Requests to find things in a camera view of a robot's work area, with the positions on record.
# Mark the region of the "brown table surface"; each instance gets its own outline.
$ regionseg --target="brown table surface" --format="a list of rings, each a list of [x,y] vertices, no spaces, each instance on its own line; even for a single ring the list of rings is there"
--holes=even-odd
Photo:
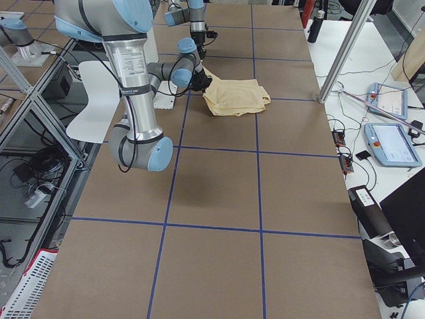
[[[161,5],[160,60],[175,60],[189,26]],[[380,318],[298,10],[206,13],[205,66],[272,103],[214,117],[191,92],[157,111],[175,145],[161,173],[123,174],[103,145],[33,319]]]

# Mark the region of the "tablet screen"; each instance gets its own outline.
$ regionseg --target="tablet screen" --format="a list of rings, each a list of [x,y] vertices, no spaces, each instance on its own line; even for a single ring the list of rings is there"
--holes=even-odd
[[[373,126],[373,129],[388,161],[408,163],[415,161],[407,141],[398,129],[398,126],[379,125]]]
[[[379,85],[378,108],[393,114],[402,115],[403,94],[402,90]]]

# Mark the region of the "white basket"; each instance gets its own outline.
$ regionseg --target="white basket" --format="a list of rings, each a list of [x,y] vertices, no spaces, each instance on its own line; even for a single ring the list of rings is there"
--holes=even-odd
[[[41,249],[23,273],[18,287],[0,310],[0,319],[30,319],[52,269],[57,252]]]

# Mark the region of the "yellow cloth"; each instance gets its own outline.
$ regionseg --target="yellow cloth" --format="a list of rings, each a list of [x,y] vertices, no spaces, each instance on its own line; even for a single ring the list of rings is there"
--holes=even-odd
[[[203,97],[210,111],[216,116],[257,113],[264,111],[270,96],[257,80],[221,80],[206,68],[205,73],[212,77],[211,85]]]

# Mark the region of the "white table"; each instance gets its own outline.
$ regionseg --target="white table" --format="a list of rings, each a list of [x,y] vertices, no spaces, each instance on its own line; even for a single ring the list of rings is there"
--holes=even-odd
[[[316,43],[309,43],[311,59],[314,63],[317,81],[320,86],[323,85],[325,81],[325,76],[331,68],[339,47],[341,46],[345,34],[348,31],[350,23],[351,22],[344,21],[324,21]],[[374,72],[340,75],[338,81],[343,84],[346,91],[353,94],[367,93],[369,86],[373,82],[384,82],[385,84],[400,88],[409,87],[408,83],[395,82],[391,75],[389,75],[391,68],[395,65],[395,61],[373,23],[366,23],[343,67],[343,70],[341,71],[341,74],[346,72],[374,70],[386,65],[390,61],[392,61],[390,64]],[[340,88],[340,85],[337,84],[334,90],[339,90]],[[340,101],[343,111],[338,101],[338,95],[332,94],[325,103],[327,113],[342,121],[346,128],[358,128],[358,123],[344,116],[343,112],[344,114],[361,122],[362,117],[365,116],[367,111],[366,106],[354,101],[344,94],[340,94]],[[422,107],[422,104],[412,89],[408,90],[408,105],[413,107]],[[369,119],[369,122],[378,123],[395,122],[394,120],[378,116],[370,112],[367,114],[367,119]],[[409,109],[407,120],[408,122],[418,120],[425,123],[425,111]],[[329,125],[332,129],[334,127],[334,121],[330,121]],[[335,123],[335,128],[342,128],[342,125]],[[367,149],[367,141],[363,133],[363,127],[356,139],[357,133],[358,130],[348,130],[346,131],[345,136],[346,144],[353,154]],[[422,162],[425,163],[425,147],[416,148],[416,151],[418,152]],[[389,168],[380,166],[373,157],[369,158],[369,160],[377,172],[377,185],[371,193],[378,203],[387,195],[392,193],[397,187],[402,185],[409,177],[413,176],[424,167],[422,166],[414,169]],[[360,162],[356,159],[356,162],[360,163],[368,171],[371,177],[371,182],[369,183],[370,188],[371,185],[373,185],[374,180],[374,173],[370,164],[365,160]],[[353,165],[355,172],[347,175],[347,189],[358,185],[364,185],[367,181],[366,173],[356,164]],[[374,242],[380,244],[379,240],[375,239]],[[394,249],[390,252],[393,253],[395,251],[402,251],[404,254],[406,253],[403,249]],[[393,312],[399,312],[399,316],[401,316],[402,308],[388,308],[385,306],[378,294],[377,298],[382,318],[388,318]],[[404,319],[422,319],[424,314],[425,300],[417,300],[410,303]]]

